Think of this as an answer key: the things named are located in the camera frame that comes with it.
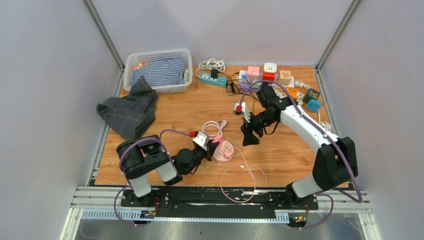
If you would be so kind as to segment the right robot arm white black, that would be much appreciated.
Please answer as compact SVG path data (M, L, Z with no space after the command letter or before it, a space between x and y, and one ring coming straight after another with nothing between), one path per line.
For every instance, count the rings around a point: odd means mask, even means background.
M343 192L339 185L351 181L357 185L357 156L354 141L339 137L312 119L289 94L280 98L269 80L261 81L257 97L264 110L252 113L243 99L233 106L236 115L243 116L240 127L244 147L257 145L265 127L282 123L292 129L315 152L312 172L286 186L282 201L298 209L308 197L328 190Z

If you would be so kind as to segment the pink cube adapter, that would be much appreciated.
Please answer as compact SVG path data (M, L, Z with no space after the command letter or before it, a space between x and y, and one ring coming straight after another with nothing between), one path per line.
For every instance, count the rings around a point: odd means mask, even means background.
M213 144L215 144L215 143L218 143L219 145L223 142L223 136L222 135L217 135L214 139L213 139L213 141L212 141L212 143Z

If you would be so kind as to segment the round pink power strip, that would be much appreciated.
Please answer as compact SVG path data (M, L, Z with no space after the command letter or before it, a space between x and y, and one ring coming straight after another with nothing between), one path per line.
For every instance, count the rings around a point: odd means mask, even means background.
M217 161L220 164L228 163L233 158L226 159L224 154L225 154L225 151L230 149L234 149L234 146L229 141L224 140L221 144L218 145L212 157L214 158L215 161Z

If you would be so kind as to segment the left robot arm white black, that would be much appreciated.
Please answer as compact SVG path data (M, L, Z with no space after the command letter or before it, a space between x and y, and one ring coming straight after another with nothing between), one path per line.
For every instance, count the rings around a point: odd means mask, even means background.
M118 145L119 169L132 187L135 202L146 207L153 201L148 173L156 171L165 185L174 185L183 176L196 173L202 160L211 161L221 143L200 132L194 133L192 141L193 149L183 148L174 156L169 154L158 135L128 140Z

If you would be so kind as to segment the light pink usb charger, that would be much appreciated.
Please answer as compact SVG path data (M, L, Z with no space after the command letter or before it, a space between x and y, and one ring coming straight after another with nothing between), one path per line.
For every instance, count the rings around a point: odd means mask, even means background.
M232 149L229 149L229 150L226 150L225 152L224 152L224 157L226 158L226 159L232 159L233 158L233 156L234 156L234 149L232 148Z

